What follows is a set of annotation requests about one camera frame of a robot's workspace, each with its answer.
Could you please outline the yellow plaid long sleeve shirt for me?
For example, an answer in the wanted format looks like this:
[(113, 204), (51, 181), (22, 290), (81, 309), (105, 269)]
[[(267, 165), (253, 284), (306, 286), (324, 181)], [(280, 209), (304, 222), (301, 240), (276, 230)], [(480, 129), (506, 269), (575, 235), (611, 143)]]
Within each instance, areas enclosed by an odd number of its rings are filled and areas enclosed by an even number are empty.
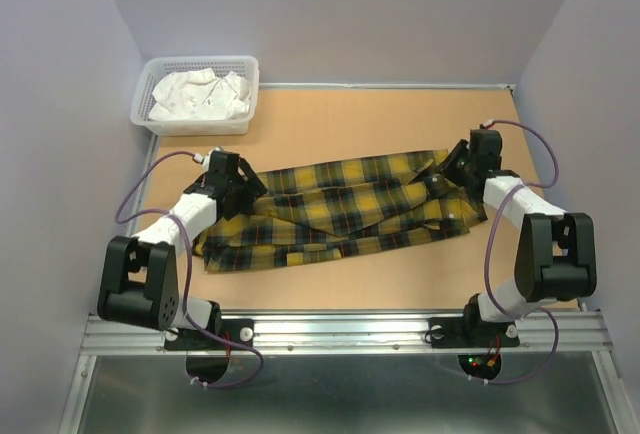
[(193, 242), (209, 273), (268, 270), (376, 254), (465, 235), (484, 208), (447, 180), (445, 150), (261, 172), (251, 208)]

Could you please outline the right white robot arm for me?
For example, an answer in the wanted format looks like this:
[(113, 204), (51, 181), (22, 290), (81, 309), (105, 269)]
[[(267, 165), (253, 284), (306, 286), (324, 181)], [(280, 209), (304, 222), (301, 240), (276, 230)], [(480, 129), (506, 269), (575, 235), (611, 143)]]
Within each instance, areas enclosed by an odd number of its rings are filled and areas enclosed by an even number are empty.
[(501, 134), (490, 120), (460, 141), (444, 163), (446, 179), (465, 189), (497, 219), (519, 231), (513, 277), (472, 296), (457, 317), (432, 318), (425, 339), (435, 348), (480, 348), (518, 343), (516, 321), (557, 301), (591, 296), (597, 285), (594, 224), (538, 195), (502, 167)]

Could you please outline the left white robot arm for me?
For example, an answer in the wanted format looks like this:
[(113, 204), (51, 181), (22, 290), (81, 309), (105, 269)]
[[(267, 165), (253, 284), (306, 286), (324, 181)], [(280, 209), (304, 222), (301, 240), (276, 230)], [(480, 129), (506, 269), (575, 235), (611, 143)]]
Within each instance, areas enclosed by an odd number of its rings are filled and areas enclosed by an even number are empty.
[(159, 218), (130, 237), (116, 236), (106, 248), (98, 295), (101, 319), (153, 329), (188, 329), (199, 347), (210, 348), (222, 337), (221, 314), (217, 304), (189, 296), (190, 283), (178, 287), (177, 260), (187, 255), (187, 272), (193, 269), (193, 241), (221, 220), (244, 213), (266, 194), (267, 189), (250, 164), (237, 153), (212, 150), (207, 155), (176, 151), (165, 160), (188, 156), (200, 165), (202, 174), (181, 194), (169, 210), (147, 209), (127, 218), (118, 208), (115, 221), (127, 224), (144, 215)]

